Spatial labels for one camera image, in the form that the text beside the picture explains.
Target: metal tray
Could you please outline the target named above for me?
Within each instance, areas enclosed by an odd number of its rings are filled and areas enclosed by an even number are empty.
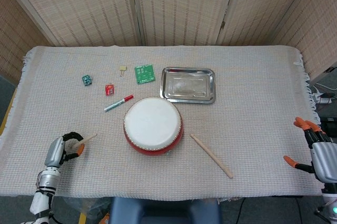
[[[170,102],[211,104],[215,101],[215,73],[211,69],[163,69],[160,97]]]

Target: wooden drumstick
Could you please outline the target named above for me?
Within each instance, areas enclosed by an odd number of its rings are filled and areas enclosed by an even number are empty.
[[[200,146],[203,150],[205,150],[205,152],[206,152],[206,153],[207,153],[207,154],[214,160],[214,162],[216,162],[217,165],[220,166],[220,168],[227,174],[227,176],[228,176],[229,178],[233,178],[233,174],[232,174],[232,172],[228,169],[228,167],[227,167],[225,164],[223,164],[223,163],[220,161],[220,159],[218,159],[218,157],[216,157],[216,155],[213,154],[213,153],[211,152],[211,150],[208,149],[208,148],[203,144],[202,141],[200,141],[194,134],[190,134],[190,136],[196,141],[197,144],[199,144],[199,146]]]
[[[97,136],[97,133],[96,134],[93,134],[92,136],[89,136],[87,138],[84,138],[83,140],[75,143],[73,146],[72,146],[72,149],[76,149],[79,145],[81,144],[86,144],[89,140],[93,139],[94,137]]]

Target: robotic arm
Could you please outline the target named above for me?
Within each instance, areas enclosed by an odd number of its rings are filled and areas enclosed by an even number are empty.
[[[316,179],[324,183],[322,189],[324,205],[317,208],[315,215],[328,223],[337,224],[337,144],[311,121],[296,117],[294,125],[302,128],[311,154],[311,165],[299,164],[288,156],[284,160],[293,168],[315,174]],[[328,207],[329,219],[320,212]]]
[[[37,189],[30,208],[31,213],[35,216],[35,221],[24,222],[22,224],[49,224],[50,218],[55,220],[51,205],[60,177],[58,169],[65,161],[79,157],[84,149],[84,144],[81,144],[76,153],[67,155],[65,142],[70,139],[81,141],[83,137],[76,132],[70,132],[69,134],[56,138],[52,142],[44,162],[47,168],[37,175]]]

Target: marker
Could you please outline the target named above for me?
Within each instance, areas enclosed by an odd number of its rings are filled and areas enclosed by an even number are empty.
[[[113,108],[115,108],[115,107],[118,107],[119,105],[121,105],[121,104],[127,102],[128,100],[130,100],[130,99],[132,99],[132,98],[133,98],[133,95],[129,95],[129,96],[125,97],[124,99],[121,99],[120,101],[117,101],[117,102],[115,102],[114,104],[112,104],[112,105],[110,105],[110,106],[104,108],[104,111],[108,112],[108,111],[110,111],[111,109],[113,109]]]

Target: wall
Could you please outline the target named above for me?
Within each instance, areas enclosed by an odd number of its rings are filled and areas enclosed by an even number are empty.
[[[141,44],[134,0],[22,1],[32,6],[56,46]]]
[[[337,64],[337,0],[295,0],[269,43],[299,49],[311,81],[319,80]]]
[[[135,0],[145,45],[215,45],[229,0]]]
[[[16,0],[0,0],[0,34],[0,75],[18,84],[26,53],[50,44]]]
[[[264,45],[293,0],[230,0],[218,45]]]

